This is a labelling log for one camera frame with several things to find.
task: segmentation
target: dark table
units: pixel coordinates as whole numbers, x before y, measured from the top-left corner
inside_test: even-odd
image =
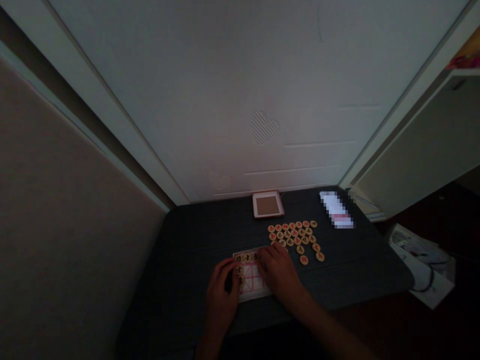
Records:
[[[354,229],[335,229],[320,191],[338,191],[355,221]],[[205,293],[213,267],[234,252],[269,246],[267,227],[316,220],[313,234],[325,254],[315,259],[306,245],[303,266],[295,247],[288,248],[298,275],[327,310],[410,289],[410,270],[362,211],[337,186],[282,194],[284,217],[254,218],[252,197],[179,206],[165,218],[137,285],[117,338],[117,354],[152,358],[195,346],[202,332]],[[273,297],[238,306],[229,336],[288,321]]]

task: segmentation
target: hand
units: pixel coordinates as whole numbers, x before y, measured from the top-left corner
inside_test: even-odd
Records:
[[[211,274],[206,289],[206,322],[205,330],[222,338],[234,320],[239,305],[239,277],[232,276],[231,292],[225,291],[225,280],[229,272],[239,265],[232,257],[218,263]]]
[[[257,267],[263,281],[290,311],[294,312],[300,297],[308,294],[295,271],[294,263],[278,242],[263,247],[257,253]]]

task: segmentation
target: blurred object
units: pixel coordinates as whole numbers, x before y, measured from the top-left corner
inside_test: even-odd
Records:
[[[352,221],[336,191],[320,191],[320,200],[335,229],[353,229],[355,227],[355,222]]]
[[[472,69],[480,67],[480,26],[455,54],[447,69]]]

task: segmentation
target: small game board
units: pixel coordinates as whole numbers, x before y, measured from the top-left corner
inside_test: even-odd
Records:
[[[257,247],[250,250],[235,252],[233,254],[235,261],[240,263],[240,266],[235,269],[241,282],[240,303],[272,294],[260,276],[257,267],[256,260],[259,249],[260,247]]]

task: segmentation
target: wall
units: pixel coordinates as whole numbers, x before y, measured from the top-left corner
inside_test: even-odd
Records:
[[[109,359],[165,212],[0,61],[0,359]]]
[[[480,164],[480,78],[453,77],[355,184],[391,217]]]
[[[175,204],[0,7],[0,53],[165,210]]]

